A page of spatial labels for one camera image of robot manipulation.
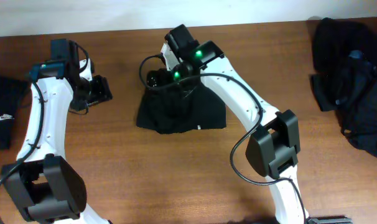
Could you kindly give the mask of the black t-shirt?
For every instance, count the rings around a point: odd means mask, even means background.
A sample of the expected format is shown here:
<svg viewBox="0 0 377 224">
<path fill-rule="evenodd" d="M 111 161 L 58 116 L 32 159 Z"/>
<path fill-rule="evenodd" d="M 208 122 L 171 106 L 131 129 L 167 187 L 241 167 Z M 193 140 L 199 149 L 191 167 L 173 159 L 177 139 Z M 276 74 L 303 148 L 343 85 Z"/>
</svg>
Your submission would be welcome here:
<svg viewBox="0 0 377 224">
<path fill-rule="evenodd" d="M 137 112 L 136 126 L 159 134 L 226 127 L 226 106 L 202 84 L 193 90 L 146 90 Z"/>
</svg>

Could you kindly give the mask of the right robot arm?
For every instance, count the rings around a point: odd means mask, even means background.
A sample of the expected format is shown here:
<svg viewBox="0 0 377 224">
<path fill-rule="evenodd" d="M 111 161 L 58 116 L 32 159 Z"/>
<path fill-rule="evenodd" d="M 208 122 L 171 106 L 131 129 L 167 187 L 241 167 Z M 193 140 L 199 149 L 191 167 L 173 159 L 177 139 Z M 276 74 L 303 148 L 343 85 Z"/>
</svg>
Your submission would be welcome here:
<svg viewBox="0 0 377 224">
<path fill-rule="evenodd" d="M 306 210 L 297 180 L 299 122 L 291 110 L 281 112 L 261 98 L 217 44 L 211 40 L 199 43 L 185 25 L 171 29 L 164 39 L 157 58 L 171 73 L 172 81 L 146 88 L 157 91 L 201 82 L 229 107 L 246 130 L 230 152 L 230 166 L 246 182 L 269 187 L 276 223 L 352 223 L 345 216 L 311 217 Z M 252 169 L 265 178 L 263 182 L 245 177 L 235 166 L 235 152 L 244 141 L 248 141 L 245 156 Z"/>
</svg>

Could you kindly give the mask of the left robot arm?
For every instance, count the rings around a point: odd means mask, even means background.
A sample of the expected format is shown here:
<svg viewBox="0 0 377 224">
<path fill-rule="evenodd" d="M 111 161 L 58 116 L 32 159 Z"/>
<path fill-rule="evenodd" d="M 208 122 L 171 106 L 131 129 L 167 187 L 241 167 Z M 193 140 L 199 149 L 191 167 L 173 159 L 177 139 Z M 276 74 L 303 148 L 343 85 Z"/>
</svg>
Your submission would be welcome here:
<svg viewBox="0 0 377 224">
<path fill-rule="evenodd" d="M 73 40 L 50 43 L 50 59 L 29 72 L 32 103 L 25 141 L 16 162 L 1 168 L 4 187 L 22 218 L 37 223 L 104 223 L 87 202 L 84 180 L 65 158 L 69 112 L 112 100 L 105 77 Z"/>
</svg>

